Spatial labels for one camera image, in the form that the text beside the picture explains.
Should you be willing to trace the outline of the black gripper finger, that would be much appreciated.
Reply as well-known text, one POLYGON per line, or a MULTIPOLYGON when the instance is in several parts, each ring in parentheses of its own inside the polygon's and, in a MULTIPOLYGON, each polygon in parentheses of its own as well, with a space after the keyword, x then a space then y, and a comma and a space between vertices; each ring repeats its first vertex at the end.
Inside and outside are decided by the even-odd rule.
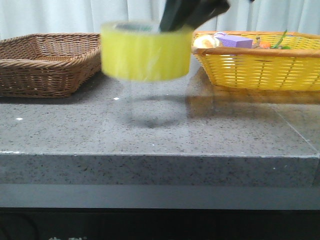
POLYGON ((174 29, 196 29, 205 22, 228 11, 227 0, 179 0, 174 29))
POLYGON ((159 24, 159 30, 161 32, 179 30, 189 14, 190 7, 187 6, 184 0, 167 0, 159 24))

